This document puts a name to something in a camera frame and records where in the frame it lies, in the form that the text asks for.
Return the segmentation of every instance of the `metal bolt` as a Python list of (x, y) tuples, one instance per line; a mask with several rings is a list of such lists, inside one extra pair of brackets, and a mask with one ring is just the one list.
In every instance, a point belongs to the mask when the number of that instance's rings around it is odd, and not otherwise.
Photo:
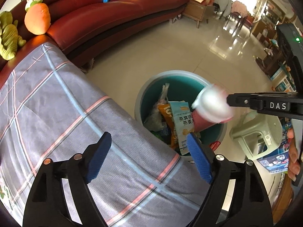
[(252, 166), (254, 163), (253, 163), (253, 161), (251, 161), (250, 159), (248, 159), (247, 161), (246, 161), (246, 163), (249, 165), (249, 166)]
[(51, 159), (47, 158), (43, 161), (43, 164), (48, 165), (51, 162)]
[(75, 160), (82, 159), (82, 154), (75, 154), (75, 155), (74, 155), (74, 159), (75, 159)]
[(224, 160), (224, 156), (221, 154), (216, 155), (217, 160)]

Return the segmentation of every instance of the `light green stool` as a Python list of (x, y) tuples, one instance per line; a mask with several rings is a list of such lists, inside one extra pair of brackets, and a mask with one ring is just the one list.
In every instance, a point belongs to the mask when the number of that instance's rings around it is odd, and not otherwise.
[[(231, 129), (229, 136), (235, 143), (240, 144), (248, 159), (256, 160), (270, 154), (280, 146), (282, 125), (277, 116), (252, 111), (241, 115), (238, 125)], [(262, 143), (267, 146), (267, 150), (255, 154), (254, 151), (259, 150), (259, 145)]]

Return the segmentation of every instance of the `plush toy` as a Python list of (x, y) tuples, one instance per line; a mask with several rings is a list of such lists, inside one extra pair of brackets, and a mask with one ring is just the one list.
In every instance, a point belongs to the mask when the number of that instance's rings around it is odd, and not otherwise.
[(18, 46), (22, 47), (26, 41), (18, 35), (18, 21), (13, 23), (11, 12), (4, 11), (0, 13), (0, 55), (5, 60), (11, 60), (15, 57)]
[(45, 34), (51, 26), (51, 15), (48, 6), (42, 3), (43, 0), (26, 1), (24, 24), (27, 30), (35, 35)]

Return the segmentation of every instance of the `red sticker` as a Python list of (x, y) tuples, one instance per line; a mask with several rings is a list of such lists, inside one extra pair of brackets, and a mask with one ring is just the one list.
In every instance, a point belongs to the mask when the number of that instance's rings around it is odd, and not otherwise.
[(215, 151), (219, 147), (220, 144), (221, 144), (221, 142), (215, 141), (215, 142), (212, 142), (209, 146), (213, 151)]

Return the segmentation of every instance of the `plaid blanket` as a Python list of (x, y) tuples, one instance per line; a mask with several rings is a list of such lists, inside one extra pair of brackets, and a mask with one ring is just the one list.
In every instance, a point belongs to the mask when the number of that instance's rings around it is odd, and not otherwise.
[[(193, 164), (89, 83), (52, 44), (37, 47), (13, 70), (0, 90), (0, 113), (0, 196), (20, 224), (43, 160), (69, 159), (105, 131), (112, 148), (88, 186), (109, 226), (184, 227), (209, 188)], [(80, 222), (67, 180), (63, 185), (72, 219)]]

